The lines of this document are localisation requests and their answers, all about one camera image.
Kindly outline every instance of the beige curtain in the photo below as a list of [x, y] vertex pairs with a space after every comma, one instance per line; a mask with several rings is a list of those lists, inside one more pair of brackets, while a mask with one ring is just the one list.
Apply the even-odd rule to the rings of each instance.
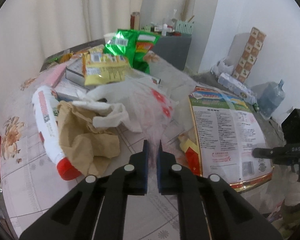
[[0, 9], [0, 113], [8, 95], [38, 75], [46, 57], [129, 28], [130, 13], [141, 5], [150, 23], [175, 6], [181, 13], [185, 1], [7, 0]]

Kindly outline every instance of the silver screw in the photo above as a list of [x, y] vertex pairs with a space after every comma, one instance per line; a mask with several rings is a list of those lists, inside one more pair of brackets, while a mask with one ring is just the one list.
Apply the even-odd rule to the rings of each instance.
[[133, 171], [134, 170], [134, 166], [132, 164], [127, 164], [124, 167], [125, 171]]
[[173, 171], [181, 171], [182, 166], [179, 165], [179, 164], [173, 164], [173, 165], [171, 166], [171, 168], [172, 168]]
[[220, 177], [217, 174], [210, 175], [210, 180], [213, 182], [218, 182], [220, 180]]
[[88, 177], [86, 177], [86, 182], [87, 183], [93, 183], [96, 181], [96, 177], [93, 175], [89, 175]]

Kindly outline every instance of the brown and white checkered box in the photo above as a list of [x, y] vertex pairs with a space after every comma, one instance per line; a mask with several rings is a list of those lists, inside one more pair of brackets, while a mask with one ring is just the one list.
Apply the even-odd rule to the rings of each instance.
[[244, 83], [250, 74], [250, 71], [257, 61], [259, 52], [262, 49], [266, 35], [256, 27], [251, 29], [249, 40], [244, 48], [243, 54], [235, 68], [232, 76]]

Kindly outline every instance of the crumpled brown paper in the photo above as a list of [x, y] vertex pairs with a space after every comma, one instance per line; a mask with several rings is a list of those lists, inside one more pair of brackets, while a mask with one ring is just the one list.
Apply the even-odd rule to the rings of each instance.
[[95, 128], [93, 111], [61, 101], [57, 117], [59, 144], [71, 164], [83, 175], [100, 177], [110, 158], [120, 153], [119, 138], [111, 129]]

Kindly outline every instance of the white bottle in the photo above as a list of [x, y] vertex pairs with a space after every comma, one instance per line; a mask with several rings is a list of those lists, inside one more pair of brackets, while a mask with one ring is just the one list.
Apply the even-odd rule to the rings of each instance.
[[168, 29], [168, 25], [165, 23], [165, 24], [162, 26], [162, 32], [161, 32], [161, 35], [162, 35], [162, 36], [167, 35], [167, 29]]

